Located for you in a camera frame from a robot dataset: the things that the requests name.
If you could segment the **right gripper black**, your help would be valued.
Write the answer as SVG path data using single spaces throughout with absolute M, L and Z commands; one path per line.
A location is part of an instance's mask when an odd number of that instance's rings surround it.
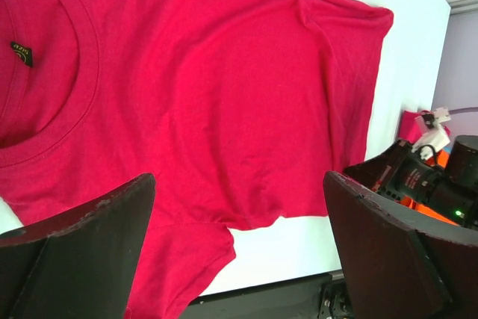
M 477 227 L 477 136 L 459 135 L 445 163 L 438 161 L 450 138 L 443 123 L 476 108 L 437 108 L 421 118 L 426 132 L 417 143 L 398 139 L 381 155 L 349 166 L 344 174 L 395 202 L 408 197 L 428 215 L 465 228 Z

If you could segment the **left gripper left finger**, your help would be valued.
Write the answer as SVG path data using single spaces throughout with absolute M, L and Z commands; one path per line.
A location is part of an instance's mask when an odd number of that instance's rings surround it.
M 2 318 L 123 318 L 155 179 L 1 234 Z

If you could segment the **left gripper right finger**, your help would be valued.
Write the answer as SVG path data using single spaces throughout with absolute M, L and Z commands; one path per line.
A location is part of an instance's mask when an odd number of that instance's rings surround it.
M 477 317 L 477 232 L 337 172 L 326 173 L 323 191 L 357 318 Z

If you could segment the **crimson red t shirt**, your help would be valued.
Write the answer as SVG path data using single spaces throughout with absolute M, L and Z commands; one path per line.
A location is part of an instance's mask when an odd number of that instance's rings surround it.
M 1 197 L 24 224 L 156 179 L 126 318 L 177 318 L 232 230 L 324 216 L 393 13 L 357 0 L 1 0 Z

